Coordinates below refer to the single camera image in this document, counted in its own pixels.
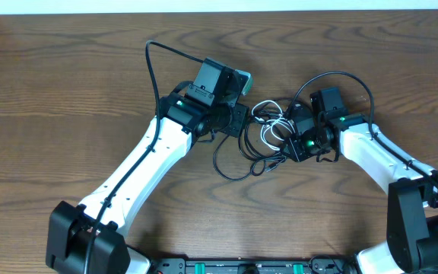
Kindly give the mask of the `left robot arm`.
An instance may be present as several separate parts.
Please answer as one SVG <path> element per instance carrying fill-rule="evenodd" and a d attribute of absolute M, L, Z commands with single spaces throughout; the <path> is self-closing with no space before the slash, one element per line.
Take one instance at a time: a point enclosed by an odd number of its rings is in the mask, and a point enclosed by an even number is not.
<path fill-rule="evenodd" d="M 159 100 L 141 141 L 113 174 L 77 206 L 60 202 L 49 217 L 46 265 L 58 273 L 146 273 L 151 260 L 125 238 L 167 171 L 209 132 L 237 137 L 248 107 L 250 73 L 207 58 L 194 81 Z"/>

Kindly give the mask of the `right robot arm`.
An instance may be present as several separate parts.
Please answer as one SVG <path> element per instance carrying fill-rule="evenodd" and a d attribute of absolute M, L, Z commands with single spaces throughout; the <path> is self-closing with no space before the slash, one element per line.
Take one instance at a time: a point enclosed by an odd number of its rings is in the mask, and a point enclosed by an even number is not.
<path fill-rule="evenodd" d="M 438 170 L 386 138 L 371 116 L 351 114 L 337 88 L 287 108 L 293 132 L 281 146 L 292 161 L 333 151 L 362 168 L 388 196 L 386 241 L 360 251 L 351 273 L 415 273 L 438 266 Z"/>

